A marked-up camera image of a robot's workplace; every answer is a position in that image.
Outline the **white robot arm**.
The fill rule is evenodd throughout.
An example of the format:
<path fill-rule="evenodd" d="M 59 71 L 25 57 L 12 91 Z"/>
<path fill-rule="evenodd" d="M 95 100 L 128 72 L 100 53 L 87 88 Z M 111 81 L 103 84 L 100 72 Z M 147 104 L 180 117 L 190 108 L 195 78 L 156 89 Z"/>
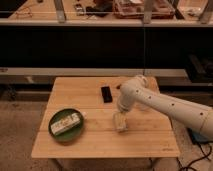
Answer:
<path fill-rule="evenodd" d="M 213 141 L 213 108 L 154 92 L 146 87 L 146 78 L 137 75 L 120 86 L 118 110 L 129 112 L 138 102 L 153 108 Z"/>

